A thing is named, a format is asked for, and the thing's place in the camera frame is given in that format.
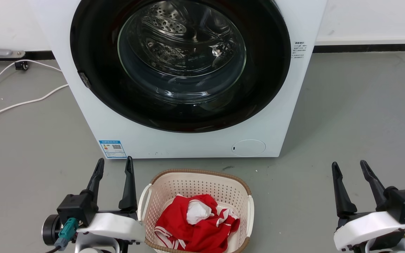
blue label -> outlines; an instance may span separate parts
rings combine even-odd
[[[108,159],[127,158],[120,141],[99,141],[99,144]]]

sticker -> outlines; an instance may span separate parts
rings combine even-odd
[[[127,158],[120,141],[99,141],[107,158]]]
[[[291,51],[291,58],[292,59],[299,59],[304,58],[306,54],[307,45],[303,41],[297,41],[293,45],[293,51]]]

white wall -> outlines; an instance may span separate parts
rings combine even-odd
[[[405,43],[405,0],[328,0],[317,45],[398,43]],[[27,0],[0,0],[0,48],[50,50]]]
[[[0,0],[0,48],[50,50],[27,0]]]
[[[328,0],[316,45],[405,44],[405,0]]]

white washing machine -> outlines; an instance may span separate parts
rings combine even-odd
[[[31,0],[106,158],[277,157],[326,0]]]

white cloth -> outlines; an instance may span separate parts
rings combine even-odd
[[[190,202],[188,203],[187,209],[188,224],[194,225],[214,215],[215,214],[212,214],[211,208],[199,200],[190,200]]]

